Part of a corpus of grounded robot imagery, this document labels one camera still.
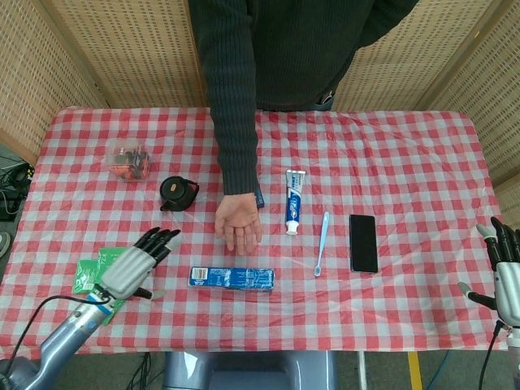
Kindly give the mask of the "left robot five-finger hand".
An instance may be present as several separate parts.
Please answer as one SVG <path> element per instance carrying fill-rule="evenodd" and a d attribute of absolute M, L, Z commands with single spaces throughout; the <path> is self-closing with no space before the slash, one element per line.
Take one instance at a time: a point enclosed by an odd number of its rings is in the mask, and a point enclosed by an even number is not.
<path fill-rule="evenodd" d="M 115 300 L 129 297 L 154 299 L 154 293 L 142 284 L 150 272 L 172 251 L 173 239 L 180 229 L 153 227 L 135 244 L 125 249 L 101 274 L 98 285 L 105 295 Z"/>

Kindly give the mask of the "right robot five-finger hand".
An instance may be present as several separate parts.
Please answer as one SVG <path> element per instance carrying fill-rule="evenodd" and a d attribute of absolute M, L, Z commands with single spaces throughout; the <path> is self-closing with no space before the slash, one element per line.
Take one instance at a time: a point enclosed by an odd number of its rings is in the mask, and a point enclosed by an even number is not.
<path fill-rule="evenodd" d="M 479 223 L 476 228 L 486 244 L 495 295 L 477 293 L 463 282 L 457 285 L 464 297 L 495 310 L 505 325 L 519 328 L 519 230 L 513 230 L 495 216 L 491 217 L 491 223 L 495 232 Z"/>

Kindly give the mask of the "person's bare hand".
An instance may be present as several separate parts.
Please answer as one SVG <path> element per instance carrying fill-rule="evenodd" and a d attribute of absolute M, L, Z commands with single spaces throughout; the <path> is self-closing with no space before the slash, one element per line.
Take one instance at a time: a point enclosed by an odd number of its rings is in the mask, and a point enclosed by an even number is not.
<path fill-rule="evenodd" d="M 227 249 L 240 256 L 250 254 L 262 239 L 262 227 L 253 193 L 224 195 L 215 213 L 215 233 Z"/>

